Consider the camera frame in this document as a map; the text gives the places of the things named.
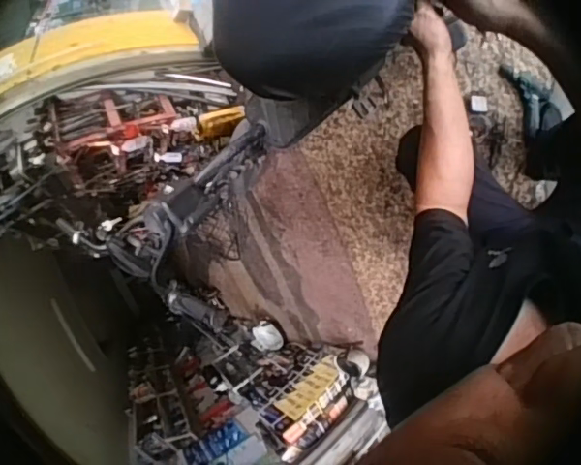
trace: power drill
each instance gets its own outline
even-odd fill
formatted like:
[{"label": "power drill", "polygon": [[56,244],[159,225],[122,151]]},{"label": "power drill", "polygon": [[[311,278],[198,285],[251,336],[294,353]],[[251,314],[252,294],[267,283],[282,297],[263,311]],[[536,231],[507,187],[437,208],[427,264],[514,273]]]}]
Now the power drill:
[{"label": "power drill", "polygon": [[500,65],[499,74],[517,90],[523,103],[523,134],[529,148],[540,129],[542,107],[551,96],[551,89],[544,87],[529,71],[516,73],[511,66]]}]

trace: floor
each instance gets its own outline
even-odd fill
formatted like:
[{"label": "floor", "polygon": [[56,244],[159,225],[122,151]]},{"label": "floor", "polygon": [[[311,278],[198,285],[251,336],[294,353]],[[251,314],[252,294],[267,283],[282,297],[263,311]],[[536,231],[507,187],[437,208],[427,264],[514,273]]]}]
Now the floor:
[{"label": "floor", "polygon": [[[494,174],[514,198],[533,208],[546,194],[519,172],[524,156],[521,106],[497,70],[506,63],[535,73],[546,85],[552,78],[528,50],[508,38],[490,34],[483,41],[471,27],[467,32],[469,41],[457,60],[461,90],[465,96],[485,95],[489,114],[506,117],[507,142]],[[402,292],[412,233],[413,196],[394,159],[399,138],[422,119],[420,64],[414,52],[395,50],[382,77],[389,107],[379,106],[364,120],[349,106],[341,108],[300,147],[351,255],[377,334]]]}]

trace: black t-shirt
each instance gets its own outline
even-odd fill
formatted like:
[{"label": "black t-shirt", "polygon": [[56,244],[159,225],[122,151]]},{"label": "black t-shirt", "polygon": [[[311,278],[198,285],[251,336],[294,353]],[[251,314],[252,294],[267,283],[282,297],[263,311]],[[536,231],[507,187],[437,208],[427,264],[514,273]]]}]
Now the black t-shirt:
[{"label": "black t-shirt", "polygon": [[550,325],[581,323],[581,248],[565,234],[536,228],[474,250],[456,215],[417,215],[407,282],[379,342],[390,426],[489,363],[525,298]]}]

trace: hand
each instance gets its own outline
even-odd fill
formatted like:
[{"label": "hand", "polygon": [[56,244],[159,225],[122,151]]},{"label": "hand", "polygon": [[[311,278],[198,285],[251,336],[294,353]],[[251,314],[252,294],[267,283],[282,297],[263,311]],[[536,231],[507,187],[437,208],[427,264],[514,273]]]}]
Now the hand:
[{"label": "hand", "polygon": [[521,0],[443,0],[455,15],[482,32],[504,32],[522,9]]},{"label": "hand", "polygon": [[410,43],[422,60],[452,54],[452,40],[443,19],[426,0],[417,2],[411,23]]}]

